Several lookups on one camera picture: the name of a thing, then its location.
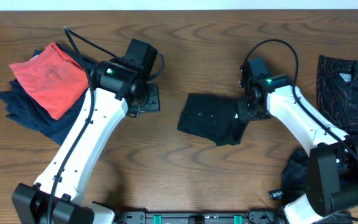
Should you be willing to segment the black t-shirt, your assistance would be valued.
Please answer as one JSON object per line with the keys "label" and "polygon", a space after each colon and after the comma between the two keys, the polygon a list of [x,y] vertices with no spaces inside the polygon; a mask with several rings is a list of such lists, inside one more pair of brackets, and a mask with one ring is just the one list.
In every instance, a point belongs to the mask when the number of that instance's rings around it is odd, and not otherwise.
{"label": "black t-shirt", "polygon": [[177,130],[213,141],[217,146],[241,143],[247,123],[239,121],[233,98],[190,93]]}

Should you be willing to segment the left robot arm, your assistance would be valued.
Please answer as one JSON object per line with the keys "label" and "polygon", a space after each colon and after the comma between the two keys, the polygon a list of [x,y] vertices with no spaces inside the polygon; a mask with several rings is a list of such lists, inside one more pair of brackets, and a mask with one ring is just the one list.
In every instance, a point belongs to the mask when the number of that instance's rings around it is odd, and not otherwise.
{"label": "left robot arm", "polygon": [[107,140],[127,115],[160,110],[152,83],[155,61],[118,58],[89,73],[85,101],[68,136],[33,186],[19,184],[12,202],[21,223],[113,223],[113,209],[83,204],[88,182]]}

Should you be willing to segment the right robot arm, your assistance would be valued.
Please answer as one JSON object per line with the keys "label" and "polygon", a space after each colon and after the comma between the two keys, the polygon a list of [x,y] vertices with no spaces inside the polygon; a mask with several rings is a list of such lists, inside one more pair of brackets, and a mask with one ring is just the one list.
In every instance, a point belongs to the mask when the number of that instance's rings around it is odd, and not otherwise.
{"label": "right robot arm", "polygon": [[358,206],[358,135],[330,123],[287,75],[243,75],[244,97],[237,104],[241,121],[276,117],[308,156],[304,193],[280,209],[275,223],[319,223],[344,218]]}

